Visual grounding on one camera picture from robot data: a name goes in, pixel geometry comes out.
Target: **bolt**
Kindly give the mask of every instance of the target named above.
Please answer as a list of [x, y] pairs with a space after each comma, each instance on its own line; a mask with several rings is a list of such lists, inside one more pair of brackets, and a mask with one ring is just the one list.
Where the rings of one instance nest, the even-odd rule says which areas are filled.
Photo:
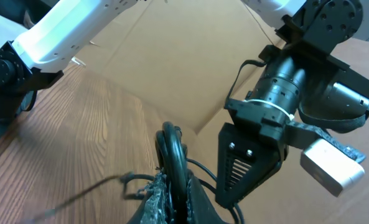
[[228, 148], [229, 148], [229, 149], [231, 149], [231, 150], [233, 150], [233, 149], [234, 149], [234, 147], [235, 147], [235, 144], [234, 144], [234, 143], [232, 143], [232, 142], [228, 145]]
[[248, 150], [247, 150], [247, 152], [246, 152], [246, 155], [247, 155], [248, 157], [251, 157], [251, 156], [253, 155], [252, 150], [248, 149]]

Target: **black strap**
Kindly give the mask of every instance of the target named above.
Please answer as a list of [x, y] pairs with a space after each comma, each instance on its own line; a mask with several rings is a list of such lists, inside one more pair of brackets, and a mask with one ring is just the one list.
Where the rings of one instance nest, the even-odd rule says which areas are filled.
[[331, 129], [337, 133], [349, 133], [362, 127], [367, 120], [365, 114], [353, 119], [322, 119], [305, 114], [302, 103], [299, 104], [299, 115], [306, 124], [314, 125], [322, 129]]
[[227, 94], [226, 103], [227, 103], [228, 99], [230, 99], [231, 93], [234, 90], [235, 83], [236, 83], [238, 77], [240, 76], [240, 73], [241, 73], [242, 68], [245, 65], [256, 65], [257, 67], [264, 67], [266, 65], [266, 63], [264, 63], [264, 62], [258, 62], [257, 60], [246, 60], [246, 61], [244, 61], [244, 63], [242, 63], [242, 65], [240, 67], [240, 70], [238, 71], [238, 74], [236, 75], [235, 81], [234, 81], [233, 85], [231, 86], [230, 91]]

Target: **ventilation grille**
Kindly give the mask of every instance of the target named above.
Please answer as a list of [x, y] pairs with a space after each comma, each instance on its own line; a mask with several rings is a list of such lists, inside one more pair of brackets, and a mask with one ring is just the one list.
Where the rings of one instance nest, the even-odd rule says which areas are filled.
[[233, 188], [250, 169], [251, 166], [243, 159], [235, 155], [228, 155], [226, 160], [225, 190]]

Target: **wood grain surface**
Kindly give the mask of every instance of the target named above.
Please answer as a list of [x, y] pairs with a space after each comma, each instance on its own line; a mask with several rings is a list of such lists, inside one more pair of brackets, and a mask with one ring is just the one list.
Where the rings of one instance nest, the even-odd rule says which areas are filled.
[[[70, 65], [0, 139], [0, 223], [32, 218], [109, 175], [155, 174], [154, 135], [167, 120], [174, 122], [107, 79]], [[181, 128], [189, 156], [207, 157], [193, 149], [195, 133]], [[129, 191], [145, 183], [133, 181]], [[126, 223], [140, 202], [124, 201], [122, 189], [110, 182], [45, 223]]]

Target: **wooden table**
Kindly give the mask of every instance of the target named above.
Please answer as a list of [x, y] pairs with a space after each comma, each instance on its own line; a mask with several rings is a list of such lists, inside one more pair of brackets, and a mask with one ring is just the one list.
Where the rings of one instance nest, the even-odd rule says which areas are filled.
[[[117, 84], [70, 65], [0, 139], [0, 223], [31, 218], [109, 175], [155, 174], [154, 135], [168, 120]], [[208, 161], [194, 149], [195, 133], [181, 127], [189, 156]], [[133, 181], [129, 189], [144, 185]], [[124, 201], [122, 189], [110, 182], [46, 223], [126, 223], [140, 202]]]

